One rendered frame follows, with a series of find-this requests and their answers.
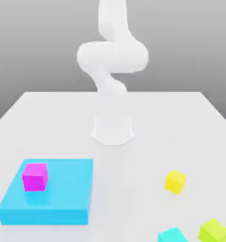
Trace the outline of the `small yellow cube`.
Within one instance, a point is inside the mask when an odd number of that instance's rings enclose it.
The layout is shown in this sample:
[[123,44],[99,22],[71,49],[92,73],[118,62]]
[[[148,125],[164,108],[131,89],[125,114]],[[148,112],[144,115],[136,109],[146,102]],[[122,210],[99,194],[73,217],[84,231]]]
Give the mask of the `small yellow cube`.
[[172,170],[166,176],[165,189],[167,189],[168,191],[171,191],[174,194],[179,194],[183,190],[185,182],[186,182],[185,174],[180,173],[176,170]]

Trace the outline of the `small magenta cube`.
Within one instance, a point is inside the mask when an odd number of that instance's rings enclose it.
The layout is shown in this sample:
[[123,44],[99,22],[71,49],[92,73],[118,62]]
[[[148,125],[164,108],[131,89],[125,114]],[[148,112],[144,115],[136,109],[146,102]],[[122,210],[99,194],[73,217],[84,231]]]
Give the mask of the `small magenta cube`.
[[48,182],[47,164],[27,164],[22,173],[22,180],[25,191],[45,191]]

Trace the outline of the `small cyan cube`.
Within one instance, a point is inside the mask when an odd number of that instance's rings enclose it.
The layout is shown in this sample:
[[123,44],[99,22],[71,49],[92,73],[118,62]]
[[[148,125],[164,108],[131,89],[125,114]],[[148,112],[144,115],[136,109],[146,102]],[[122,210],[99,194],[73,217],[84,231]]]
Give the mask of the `small cyan cube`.
[[158,234],[158,242],[188,242],[178,227]]

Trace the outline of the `small lime cube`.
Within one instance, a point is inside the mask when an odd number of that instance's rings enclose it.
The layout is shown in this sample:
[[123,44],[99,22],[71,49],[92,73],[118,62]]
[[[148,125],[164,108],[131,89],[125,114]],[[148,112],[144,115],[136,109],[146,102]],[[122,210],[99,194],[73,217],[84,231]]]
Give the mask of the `small lime cube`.
[[211,219],[200,228],[201,242],[226,242],[226,228],[216,219]]

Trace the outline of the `large blue box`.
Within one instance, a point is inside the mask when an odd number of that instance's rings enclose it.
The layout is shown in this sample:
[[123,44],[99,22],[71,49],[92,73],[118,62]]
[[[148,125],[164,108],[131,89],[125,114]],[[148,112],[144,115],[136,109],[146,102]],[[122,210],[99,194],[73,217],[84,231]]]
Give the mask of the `large blue box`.
[[[25,191],[27,164],[46,163],[45,191]],[[93,184],[92,159],[24,159],[0,202],[2,225],[87,225]]]

